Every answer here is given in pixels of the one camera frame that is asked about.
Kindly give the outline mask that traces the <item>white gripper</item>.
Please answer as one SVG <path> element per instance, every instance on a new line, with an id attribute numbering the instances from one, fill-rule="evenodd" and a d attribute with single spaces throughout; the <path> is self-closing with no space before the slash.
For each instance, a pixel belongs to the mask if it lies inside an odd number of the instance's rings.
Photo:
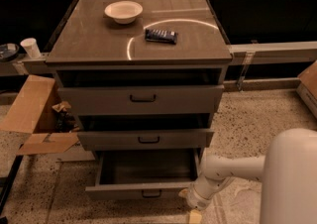
<path id="1" fill-rule="evenodd" d="M 188 224 L 201 224 L 202 214 L 200 211 L 205 210 L 210 205 L 211 200 L 200 196 L 193 184 L 190 184 L 188 189 L 182 189 L 178 196 L 185 198 L 188 206 L 193 209 L 189 212 Z"/>

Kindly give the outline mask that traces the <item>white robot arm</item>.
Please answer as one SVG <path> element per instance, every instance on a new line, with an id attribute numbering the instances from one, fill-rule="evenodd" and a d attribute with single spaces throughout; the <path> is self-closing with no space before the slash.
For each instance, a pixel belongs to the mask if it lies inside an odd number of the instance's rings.
<path id="1" fill-rule="evenodd" d="M 316 131 L 286 130 L 259 157 L 204 155 L 199 176 L 183 192 L 188 206 L 206 209 L 233 177 L 262 184 L 260 224 L 317 224 Z"/>

